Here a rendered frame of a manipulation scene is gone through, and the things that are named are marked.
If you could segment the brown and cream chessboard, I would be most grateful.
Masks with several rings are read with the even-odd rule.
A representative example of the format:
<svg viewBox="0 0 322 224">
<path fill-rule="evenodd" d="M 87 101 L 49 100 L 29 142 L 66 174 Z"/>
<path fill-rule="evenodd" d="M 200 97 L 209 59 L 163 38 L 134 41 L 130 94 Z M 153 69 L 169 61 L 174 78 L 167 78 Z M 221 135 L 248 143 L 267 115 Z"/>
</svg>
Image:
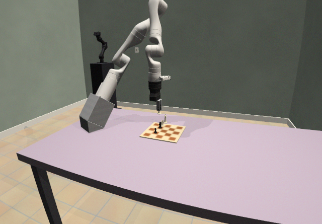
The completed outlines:
<svg viewBox="0 0 322 224">
<path fill-rule="evenodd" d="M 149 138 L 154 140 L 166 141 L 177 143 L 185 126 L 164 124 L 162 128 L 158 128 L 159 123 L 154 122 L 146 131 L 144 131 L 139 137 Z M 157 133 L 154 133 L 156 128 Z"/>
</svg>

